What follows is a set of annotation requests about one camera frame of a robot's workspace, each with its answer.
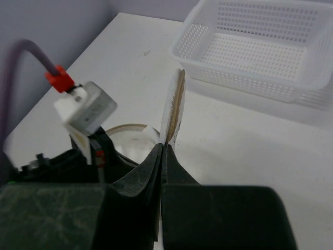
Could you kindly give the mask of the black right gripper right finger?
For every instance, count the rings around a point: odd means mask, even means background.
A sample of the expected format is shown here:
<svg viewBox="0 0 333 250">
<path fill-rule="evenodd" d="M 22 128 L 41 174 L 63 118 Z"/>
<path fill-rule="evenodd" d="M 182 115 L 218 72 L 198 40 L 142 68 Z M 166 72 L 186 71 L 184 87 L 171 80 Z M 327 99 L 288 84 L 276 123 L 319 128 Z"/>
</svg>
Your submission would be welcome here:
<svg viewBox="0 0 333 250">
<path fill-rule="evenodd" d="M 201 185 L 162 154 L 162 234 L 165 249 L 296 249 L 284 203 L 270 187 Z"/>
</svg>

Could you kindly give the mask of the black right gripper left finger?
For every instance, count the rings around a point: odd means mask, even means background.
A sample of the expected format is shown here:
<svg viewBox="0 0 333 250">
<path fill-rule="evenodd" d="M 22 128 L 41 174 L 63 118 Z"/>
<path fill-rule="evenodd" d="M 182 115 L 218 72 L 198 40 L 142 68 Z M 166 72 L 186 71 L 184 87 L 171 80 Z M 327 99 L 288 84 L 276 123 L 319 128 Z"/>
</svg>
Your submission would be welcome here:
<svg viewBox="0 0 333 250">
<path fill-rule="evenodd" d="M 113 183 L 16 182 L 1 173 L 1 249 L 153 249 L 160 217 L 156 144 Z"/>
</svg>

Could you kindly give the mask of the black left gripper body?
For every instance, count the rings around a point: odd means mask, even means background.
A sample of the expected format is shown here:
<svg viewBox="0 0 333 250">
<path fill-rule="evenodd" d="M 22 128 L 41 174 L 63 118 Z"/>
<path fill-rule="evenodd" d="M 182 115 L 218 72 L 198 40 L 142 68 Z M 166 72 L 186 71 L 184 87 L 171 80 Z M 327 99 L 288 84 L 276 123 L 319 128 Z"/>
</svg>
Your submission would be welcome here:
<svg viewBox="0 0 333 250">
<path fill-rule="evenodd" d="M 42 153 L 29 164 L 15 169 L 16 182 L 113 183 L 133 170 L 138 163 L 120 154 L 103 128 L 89 137 L 92 163 L 71 140 L 72 148 L 54 157 Z"/>
</svg>

